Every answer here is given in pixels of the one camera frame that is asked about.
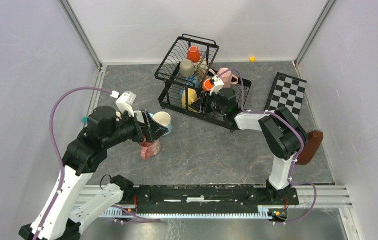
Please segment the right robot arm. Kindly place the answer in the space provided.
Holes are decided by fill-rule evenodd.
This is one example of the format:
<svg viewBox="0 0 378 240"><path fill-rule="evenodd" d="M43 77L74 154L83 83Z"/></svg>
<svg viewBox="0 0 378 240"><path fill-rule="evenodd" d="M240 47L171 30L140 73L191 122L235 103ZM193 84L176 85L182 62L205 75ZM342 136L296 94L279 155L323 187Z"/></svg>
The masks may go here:
<svg viewBox="0 0 378 240"><path fill-rule="evenodd" d="M231 130L256 130L263 133L274 155L265 196L272 204L284 200L290 190L292 163L308 141L305 130L292 112L285 106L260 112L243 110L232 88L203 92L202 98L200 109L206 113L221 114Z"/></svg>

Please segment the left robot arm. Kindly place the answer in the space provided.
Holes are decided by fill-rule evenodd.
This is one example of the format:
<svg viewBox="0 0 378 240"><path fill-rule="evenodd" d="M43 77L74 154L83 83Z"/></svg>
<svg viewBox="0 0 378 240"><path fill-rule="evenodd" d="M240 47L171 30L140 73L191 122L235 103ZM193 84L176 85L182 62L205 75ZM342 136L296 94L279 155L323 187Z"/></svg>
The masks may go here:
<svg viewBox="0 0 378 240"><path fill-rule="evenodd" d="M152 143L167 132L145 109L136 116L127 111L118 116L111 106L95 108L87 126L63 155L64 174L58 177L48 199L55 201L53 206L47 202L34 222L20 228L19 235L25 240L78 240L106 209L118 202L127 204L134 197L132 182L117 175L100 193L74 209L84 186L107 158L107 150L127 140Z"/></svg>

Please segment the yellow mug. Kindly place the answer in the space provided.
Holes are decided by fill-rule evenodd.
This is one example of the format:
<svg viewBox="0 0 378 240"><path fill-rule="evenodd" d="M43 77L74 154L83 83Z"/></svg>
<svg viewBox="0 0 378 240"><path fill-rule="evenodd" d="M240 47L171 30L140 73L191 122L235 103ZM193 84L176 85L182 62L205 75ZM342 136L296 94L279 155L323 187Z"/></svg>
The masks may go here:
<svg viewBox="0 0 378 240"><path fill-rule="evenodd" d="M195 89L187 88L182 89L180 92L181 107L192 112L198 112L192 107L192 104L198 100L197 92Z"/></svg>

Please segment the light blue faceted mug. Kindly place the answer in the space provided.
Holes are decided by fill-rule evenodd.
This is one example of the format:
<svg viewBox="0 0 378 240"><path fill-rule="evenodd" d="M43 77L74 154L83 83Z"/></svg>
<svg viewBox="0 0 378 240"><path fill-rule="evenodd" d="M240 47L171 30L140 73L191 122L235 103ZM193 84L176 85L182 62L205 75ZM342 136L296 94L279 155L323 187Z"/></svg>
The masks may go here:
<svg viewBox="0 0 378 240"><path fill-rule="evenodd" d="M159 111L157 113L150 113L150 116L155 122L167 128L168 131L165 134L163 134L163 136L166 136L171 133L172 131L171 116L167 112Z"/></svg>

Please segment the pink faceted mug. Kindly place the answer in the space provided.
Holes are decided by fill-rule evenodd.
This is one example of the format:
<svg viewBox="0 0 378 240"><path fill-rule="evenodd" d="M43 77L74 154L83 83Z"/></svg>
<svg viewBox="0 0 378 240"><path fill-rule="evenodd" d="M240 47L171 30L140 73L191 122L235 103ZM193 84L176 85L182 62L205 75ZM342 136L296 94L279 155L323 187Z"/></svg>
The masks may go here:
<svg viewBox="0 0 378 240"><path fill-rule="evenodd" d="M217 72L217 76L223 81L224 88L229 88L231 85L236 85L239 82L239 78L227 67L220 68Z"/></svg>

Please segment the pink speckled mug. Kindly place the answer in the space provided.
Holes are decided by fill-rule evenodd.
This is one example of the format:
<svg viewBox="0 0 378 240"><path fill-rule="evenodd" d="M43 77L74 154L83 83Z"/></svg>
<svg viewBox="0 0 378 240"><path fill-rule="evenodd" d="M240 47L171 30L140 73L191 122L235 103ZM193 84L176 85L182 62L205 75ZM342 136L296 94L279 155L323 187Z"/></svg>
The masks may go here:
<svg viewBox="0 0 378 240"><path fill-rule="evenodd" d="M161 150L161 144L159 140L156 140L154 142L141 142L139 143L139 146L141 147L140 157L143 160L147 160L150 157L156 155Z"/></svg>

